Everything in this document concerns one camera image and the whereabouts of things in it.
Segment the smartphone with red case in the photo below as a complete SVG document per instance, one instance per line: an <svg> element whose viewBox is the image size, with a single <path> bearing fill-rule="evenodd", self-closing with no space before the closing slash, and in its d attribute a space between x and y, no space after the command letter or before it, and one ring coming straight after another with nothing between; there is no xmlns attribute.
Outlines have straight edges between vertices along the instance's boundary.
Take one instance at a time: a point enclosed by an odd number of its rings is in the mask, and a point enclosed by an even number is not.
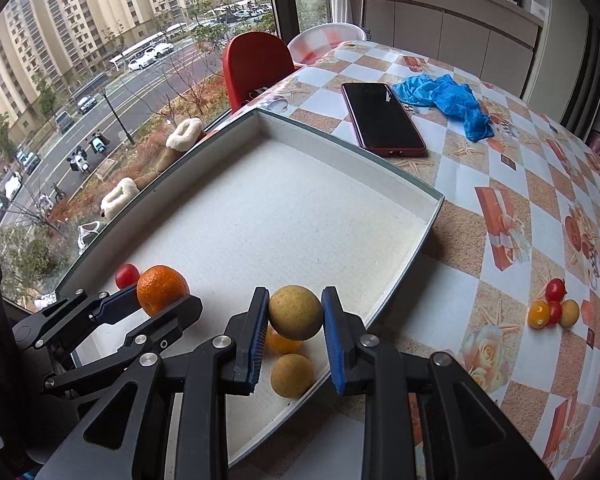
<svg viewBox="0 0 600 480"><path fill-rule="evenodd" d="M341 93L361 148L381 157L427 155L422 136L388 84L345 82Z"/></svg>

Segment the red cherry tomato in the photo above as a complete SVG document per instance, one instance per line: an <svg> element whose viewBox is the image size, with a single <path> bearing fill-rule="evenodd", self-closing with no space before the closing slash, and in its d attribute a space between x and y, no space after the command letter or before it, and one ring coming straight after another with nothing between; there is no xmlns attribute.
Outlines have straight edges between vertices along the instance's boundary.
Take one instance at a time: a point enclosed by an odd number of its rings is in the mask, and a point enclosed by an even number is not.
<svg viewBox="0 0 600 480"><path fill-rule="evenodd" d="M560 304L566 296L566 284L562 278L552 278L545 286L545 299L547 302Z"/></svg>
<svg viewBox="0 0 600 480"><path fill-rule="evenodd" d="M123 263L114 274L114 282L118 289L135 285L140 279L140 271L132 263Z"/></svg>
<svg viewBox="0 0 600 480"><path fill-rule="evenodd" d="M562 319L562 304L559 301L550 301L548 306L550 307L550 317L548 318L546 326L559 324Z"/></svg>

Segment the white shallow tray box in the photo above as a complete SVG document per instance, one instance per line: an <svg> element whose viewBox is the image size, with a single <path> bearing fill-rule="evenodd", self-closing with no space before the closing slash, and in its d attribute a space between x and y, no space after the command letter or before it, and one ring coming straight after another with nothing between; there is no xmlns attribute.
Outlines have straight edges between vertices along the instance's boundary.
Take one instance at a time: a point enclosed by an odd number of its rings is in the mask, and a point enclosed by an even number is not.
<svg viewBox="0 0 600 480"><path fill-rule="evenodd" d="M371 323L442 206L440 192L382 158L255 108L144 188L57 286L109 292L123 263L180 272L204 310L171 353L195 349L247 310L254 290L336 288Z"/></svg>

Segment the white cabinet counter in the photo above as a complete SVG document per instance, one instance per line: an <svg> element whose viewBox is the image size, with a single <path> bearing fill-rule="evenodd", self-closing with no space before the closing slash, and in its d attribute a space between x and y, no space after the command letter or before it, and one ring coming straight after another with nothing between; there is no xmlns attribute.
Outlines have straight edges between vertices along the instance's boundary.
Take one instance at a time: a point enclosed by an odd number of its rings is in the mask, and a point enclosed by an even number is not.
<svg viewBox="0 0 600 480"><path fill-rule="evenodd" d="M505 0L351 0L371 40L453 65L522 96L543 24Z"/></svg>

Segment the red chair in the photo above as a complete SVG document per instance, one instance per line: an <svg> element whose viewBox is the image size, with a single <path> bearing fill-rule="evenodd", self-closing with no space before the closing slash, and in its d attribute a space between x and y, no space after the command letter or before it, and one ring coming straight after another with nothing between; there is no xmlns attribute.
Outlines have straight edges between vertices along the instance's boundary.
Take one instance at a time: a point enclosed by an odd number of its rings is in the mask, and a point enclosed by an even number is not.
<svg viewBox="0 0 600 480"><path fill-rule="evenodd" d="M222 71L233 112L253 100L258 89L268 89L298 70L283 40L268 32L243 32L227 44Z"/></svg>

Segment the checkered patterned tablecloth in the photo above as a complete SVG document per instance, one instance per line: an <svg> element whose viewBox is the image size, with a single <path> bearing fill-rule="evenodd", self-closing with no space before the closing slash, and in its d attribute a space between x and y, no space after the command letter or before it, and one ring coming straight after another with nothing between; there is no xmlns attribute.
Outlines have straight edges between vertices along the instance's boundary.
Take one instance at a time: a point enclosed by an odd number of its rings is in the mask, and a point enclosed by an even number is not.
<svg viewBox="0 0 600 480"><path fill-rule="evenodd" d="M600 159L509 92L454 66L370 41L347 41L256 99L258 107L352 140L341 85L449 74L468 84L494 137L470 142L434 108L410 116L427 148L398 166L444 201L408 298L381 331L407 351L452 353L558 479L600 448ZM530 304L562 278L580 318L535 330Z"/></svg>

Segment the blue crumpled gloves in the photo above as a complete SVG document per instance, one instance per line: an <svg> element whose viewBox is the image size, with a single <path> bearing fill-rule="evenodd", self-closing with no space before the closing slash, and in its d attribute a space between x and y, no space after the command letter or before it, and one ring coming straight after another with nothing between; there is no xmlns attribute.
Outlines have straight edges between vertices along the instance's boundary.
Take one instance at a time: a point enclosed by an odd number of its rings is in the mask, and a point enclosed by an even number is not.
<svg viewBox="0 0 600 480"><path fill-rule="evenodd" d="M468 84L458 84L449 74L432 78L409 76L391 87L398 100L416 107L435 107L447 118L461 122L466 138L474 143L494 137L490 117Z"/></svg>

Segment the large orange mandarin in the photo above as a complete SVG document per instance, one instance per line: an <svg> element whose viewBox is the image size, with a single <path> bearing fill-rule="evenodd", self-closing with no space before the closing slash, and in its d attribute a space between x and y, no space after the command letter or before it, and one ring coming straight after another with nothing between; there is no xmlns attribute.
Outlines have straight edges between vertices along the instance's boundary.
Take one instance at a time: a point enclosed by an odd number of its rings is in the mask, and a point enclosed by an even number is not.
<svg viewBox="0 0 600 480"><path fill-rule="evenodd" d="M136 296L140 307L154 316L189 294L184 276L170 266L152 266L140 274Z"/></svg>

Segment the white plastic chair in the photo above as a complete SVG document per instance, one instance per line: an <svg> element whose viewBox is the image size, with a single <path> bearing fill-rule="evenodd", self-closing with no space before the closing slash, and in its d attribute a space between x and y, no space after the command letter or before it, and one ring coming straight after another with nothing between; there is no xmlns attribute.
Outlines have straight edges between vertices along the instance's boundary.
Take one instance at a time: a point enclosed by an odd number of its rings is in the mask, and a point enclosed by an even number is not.
<svg viewBox="0 0 600 480"><path fill-rule="evenodd" d="M366 39L362 28L349 23L327 23L311 27L288 44L288 50L297 65L314 62L345 41Z"/></svg>

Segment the brown kiwi fruit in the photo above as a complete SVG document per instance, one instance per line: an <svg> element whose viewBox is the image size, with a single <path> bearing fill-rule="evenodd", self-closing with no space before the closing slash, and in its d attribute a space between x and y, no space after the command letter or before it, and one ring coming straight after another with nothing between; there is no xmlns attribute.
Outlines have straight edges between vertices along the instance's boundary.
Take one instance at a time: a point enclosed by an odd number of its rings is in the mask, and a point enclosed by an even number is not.
<svg viewBox="0 0 600 480"><path fill-rule="evenodd" d="M300 341L315 336L324 318L320 300L300 285L287 285L276 290L268 303L268 316L277 333Z"/></svg>
<svg viewBox="0 0 600 480"><path fill-rule="evenodd" d="M281 356L271 372L271 387L283 398L300 398L315 380L312 362L301 354L288 353Z"/></svg>
<svg viewBox="0 0 600 480"><path fill-rule="evenodd" d="M560 325L565 328L572 327L580 318L580 307L576 300L567 299L562 303L562 316Z"/></svg>

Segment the yellow cherry tomato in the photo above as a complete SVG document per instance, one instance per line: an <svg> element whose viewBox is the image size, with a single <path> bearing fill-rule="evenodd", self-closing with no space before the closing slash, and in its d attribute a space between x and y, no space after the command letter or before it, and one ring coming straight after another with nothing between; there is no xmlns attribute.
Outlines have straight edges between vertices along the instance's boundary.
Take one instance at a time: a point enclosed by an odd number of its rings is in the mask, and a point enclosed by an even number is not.
<svg viewBox="0 0 600 480"><path fill-rule="evenodd" d="M284 356L289 353L298 353L302 347L301 340L292 340L282 336L274 330L271 324L268 324L265 343L268 350L278 356Z"/></svg>
<svg viewBox="0 0 600 480"><path fill-rule="evenodd" d="M545 300L535 300L530 304L527 323L535 330L542 330L550 320L550 305Z"/></svg>

